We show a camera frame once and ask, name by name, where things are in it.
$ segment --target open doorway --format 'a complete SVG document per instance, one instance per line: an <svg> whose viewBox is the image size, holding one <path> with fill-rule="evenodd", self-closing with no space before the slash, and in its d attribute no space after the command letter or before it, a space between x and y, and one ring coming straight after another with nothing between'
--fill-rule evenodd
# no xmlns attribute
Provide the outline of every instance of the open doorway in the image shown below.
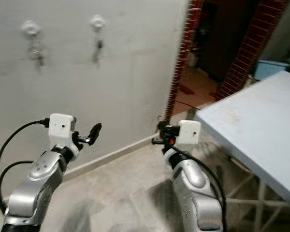
<svg viewBox="0 0 290 232"><path fill-rule="evenodd" d="M204 0L172 115L215 102L259 0Z"/></svg>

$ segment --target white wall hook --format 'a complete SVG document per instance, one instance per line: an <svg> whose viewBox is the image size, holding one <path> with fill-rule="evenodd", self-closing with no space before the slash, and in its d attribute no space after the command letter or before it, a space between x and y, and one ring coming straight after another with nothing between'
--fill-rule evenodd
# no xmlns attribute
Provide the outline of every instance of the white wall hook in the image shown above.
<svg viewBox="0 0 290 232"><path fill-rule="evenodd" d="M36 36L41 28L34 21L28 20L23 23L23 25L21 26L21 30L27 36Z"/></svg>
<svg viewBox="0 0 290 232"><path fill-rule="evenodd" d="M89 24L94 32L98 32L105 26L105 20L101 15L94 15L90 21Z"/></svg>

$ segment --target baseboard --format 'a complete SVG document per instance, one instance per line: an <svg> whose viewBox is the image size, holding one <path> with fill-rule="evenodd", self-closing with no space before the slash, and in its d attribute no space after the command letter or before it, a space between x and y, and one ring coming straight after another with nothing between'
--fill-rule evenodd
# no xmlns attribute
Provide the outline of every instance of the baseboard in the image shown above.
<svg viewBox="0 0 290 232"><path fill-rule="evenodd" d="M105 156L102 156L102 157L100 157L98 159L95 159L95 160L93 160L91 162L87 162L87 163L84 163L84 164L82 164L82 165L80 165L80 166L78 166L76 168L73 168L73 169L71 169L71 170L69 170L69 171L67 171L65 173L65 175L63 177L63 182L71 180L73 178L76 178L76 177L78 177L78 176L80 176L80 175L82 175L82 174L84 174L86 172L89 172L89 171L91 171L91 170L93 170L95 168L98 168L98 167L100 167L100 166L102 166L104 164L107 164L107 163L109 163L109 162L111 162L113 160L116 160L116 159L118 159L118 158L120 158L120 157L122 157L122 156L124 156L124 155L126 155L128 153L131 153L131 152L133 152L133 151L135 151L135 150L137 150L137 149L149 144L151 139L156 137L156 136L158 136L158 135L159 134L156 133L156 134L151 135L151 136L149 136L147 138L139 140L139 141L137 141L137 142L135 142L133 144L130 144L130 145L126 146L126 147L123 147L122 149L119 149L117 151L111 152L111 153L109 153L109 154L107 154Z"/></svg>

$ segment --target cable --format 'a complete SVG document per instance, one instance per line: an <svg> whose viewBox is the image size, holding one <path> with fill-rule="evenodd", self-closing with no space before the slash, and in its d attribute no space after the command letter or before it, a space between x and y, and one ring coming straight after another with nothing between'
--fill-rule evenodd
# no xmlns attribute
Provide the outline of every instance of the cable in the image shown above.
<svg viewBox="0 0 290 232"><path fill-rule="evenodd" d="M184 155L184 156L187 156L189 159L192 159L192 160L194 160L195 162L197 162L197 163L198 163L202 168L204 168L204 169L205 169L205 170L206 170L206 171L211 175L211 177L214 179L214 181L215 181L215 183L216 183L216 185L217 185L217 187L218 187L218 189L219 189L219 193L220 193L220 195L221 195L221 201L222 201L222 202L221 202L221 201L219 201L219 202L220 202L221 209L222 209L222 226L223 226L223 230L226 232L226 231L227 231L227 221L226 221L227 200L226 200L226 195L225 195L225 193L224 193L223 187L222 187L220 181L218 180L218 177L215 175L215 173L213 173L212 170L210 170L210 168L209 168L206 164L204 164L204 163L203 163L202 161L200 161L199 159L197 159L197 158L191 156L188 152L186 152L186 151L182 151L182 150L180 150L179 148L175 147L175 146L172 145L172 144L170 144L170 147L171 147L174 151L176 151L176 152L178 152L178 153L180 153L180 154L182 154L182 155Z"/></svg>
<svg viewBox="0 0 290 232"><path fill-rule="evenodd" d="M210 186L211 186L212 191L214 192L214 195L219 199L219 195L217 193L217 190L216 190L216 188L215 188L215 186L214 186L214 184L212 182L210 182Z"/></svg>
<svg viewBox="0 0 290 232"><path fill-rule="evenodd" d="M33 161L32 160L18 161L18 162L12 163L11 165L9 165L7 168L3 170L3 172L0 175L0 192L1 192L2 182L3 182L5 174L14 166L19 165L19 164L25 164L25 163L33 163Z"/></svg>
<svg viewBox="0 0 290 232"><path fill-rule="evenodd" d="M18 128L3 144L3 146L1 147L0 149L0 161L1 161L1 157L2 157L2 154L3 154L3 151L5 149L5 147L8 145L8 143L14 138L15 135L17 135L21 130L23 130L24 128L30 126L30 125L33 125L33 124L43 124L45 127L48 127L48 124L49 124L49 119L46 118L46 119L43 119L43 120L40 120L40 121L33 121L33 122L30 122L30 123L27 123L25 124L24 126ZM6 203L4 202L3 200L3 197L2 197L2 192L1 192L1 189L0 189L0 210L1 212L4 214L5 210L6 210Z"/></svg>
<svg viewBox="0 0 290 232"><path fill-rule="evenodd" d="M189 105L189 104L187 104L187 103L184 103L184 102L182 102L182 101L175 101L175 102L178 102L178 103L181 103L181 104L184 104L184 105L190 106L191 108L196 109L196 110L201 110L200 108L194 107L194 106Z"/></svg>

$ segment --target wall hook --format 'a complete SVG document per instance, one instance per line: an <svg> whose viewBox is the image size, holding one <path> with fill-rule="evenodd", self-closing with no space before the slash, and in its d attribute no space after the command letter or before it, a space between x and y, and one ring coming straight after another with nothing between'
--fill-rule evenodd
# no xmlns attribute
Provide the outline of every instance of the wall hook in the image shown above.
<svg viewBox="0 0 290 232"><path fill-rule="evenodd" d="M43 45L40 41L41 28L32 20L23 23L21 30L28 41L29 57L36 61L37 68L44 65Z"/></svg>
<svg viewBox="0 0 290 232"><path fill-rule="evenodd" d="M94 38L94 47L95 50L92 55L92 62L97 63L99 61L99 56L101 53L101 49L103 48L103 40L102 40L102 28L105 26L105 20L102 18L101 15L94 15L90 21L89 24L91 26L92 31L95 33Z"/></svg>

